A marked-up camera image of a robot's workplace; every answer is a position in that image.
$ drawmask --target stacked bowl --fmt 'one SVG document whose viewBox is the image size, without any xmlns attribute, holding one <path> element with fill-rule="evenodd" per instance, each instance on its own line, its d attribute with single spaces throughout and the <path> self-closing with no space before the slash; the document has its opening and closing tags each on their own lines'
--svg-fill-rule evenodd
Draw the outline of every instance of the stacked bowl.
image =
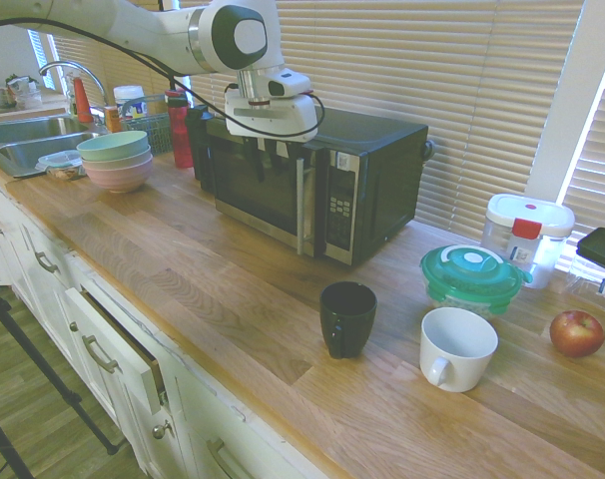
<svg viewBox="0 0 605 479">
<path fill-rule="evenodd" d="M 152 152 L 147 133 L 112 133 L 80 143 L 76 150 L 92 183 L 112 193 L 127 193 L 152 173 Z"/>
</svg>

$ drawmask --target white mug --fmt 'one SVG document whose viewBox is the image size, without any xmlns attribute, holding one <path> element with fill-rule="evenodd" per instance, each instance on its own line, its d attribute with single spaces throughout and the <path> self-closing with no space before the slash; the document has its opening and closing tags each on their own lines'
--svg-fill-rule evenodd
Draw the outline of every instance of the white mug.
<svg viewBox="0 0 605 479">
<path fill-rule="evenodd" d="M 420 369 L 440 389 L 464 392 L 482 377 L 498 335 L 484 318 L 458 307 L 440 307 L 422 320 Z"/>
</svg>

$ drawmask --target drawer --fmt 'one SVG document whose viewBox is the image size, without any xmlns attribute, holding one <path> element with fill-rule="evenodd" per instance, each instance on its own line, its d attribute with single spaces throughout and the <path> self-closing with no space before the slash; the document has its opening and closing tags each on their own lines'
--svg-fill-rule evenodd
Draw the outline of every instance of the drawer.
<svg viewBox="0 0 605 479">
<path fill-rule="evenodd" d="M 224 403 L 209 386 L 188 373 L 177 378 L 184 420 L 193 441 L 207 446 L 221 477 L 304 479 L 300 472 L 247 423 L 239 408 Z"/>
<path fill-rule="evenodd" d="M 164 390 L 158 361 L 123 328 L 102 303 L 87 291 L 65 291 L 79 315 L 83 347 L 105 372 L 116 369 L 128 390 L 150 414 L 161 410 L 159 394 Z"/>
<path fill-rule="evenodd" d="M 31 222 L 22 222 L 20 232 L 26 250 L 20 260 L 22 263 L 29 261 L 28 264 L 32 264 L 29 266 L 24 264 L 24 266 L 27 266 L 28 270 L 38 267 L 42 274 L 51 274 L 64 286 L 72 285 L 71 275 L 65 262 L 67 248 L 61 246 L 58 241 L 49 239 Z"/>
</svg>

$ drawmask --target red clip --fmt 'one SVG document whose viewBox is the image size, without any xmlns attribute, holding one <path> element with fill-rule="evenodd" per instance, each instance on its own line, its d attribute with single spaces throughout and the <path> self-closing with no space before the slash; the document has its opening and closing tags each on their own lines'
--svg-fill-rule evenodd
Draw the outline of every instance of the red clip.
<svg viewBox="0 0 605 479">
<path fill-rule="evenodd" d="M 511 232 L 519 238 L 525 238 L 526 240 L 535 240 L 540 236 L 542 230 L 542 223 L 531 222 L 530 220 L 523 220 L 522 218 L 516 218 L 513 222 L 513 228 Z"/>
</svg>

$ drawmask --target basket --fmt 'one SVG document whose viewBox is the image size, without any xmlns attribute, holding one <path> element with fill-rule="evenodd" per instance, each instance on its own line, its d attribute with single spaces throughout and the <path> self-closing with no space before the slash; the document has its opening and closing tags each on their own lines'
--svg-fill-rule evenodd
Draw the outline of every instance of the basket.
<svg viewBox="0 0 605 479">
<path fill-rule="evenodd" d="M 123 105 L 123 112 L 127 111 L 128 104 L 138 103 L 141 101 L 164 101 L 163 95 L 150 95 L 148 97 L 137 98 L 130 100 Z M 121 119 L 121 127 L 124 132 L 136 130 L 146 132 L 148 142 L 152 148 L 152 155 L 170 152 L 172 146 L 172 130 L 170 129 L 170 115 L 162 113 L 158 115 L 149 115 L 140 118 Z"/>
</svg>

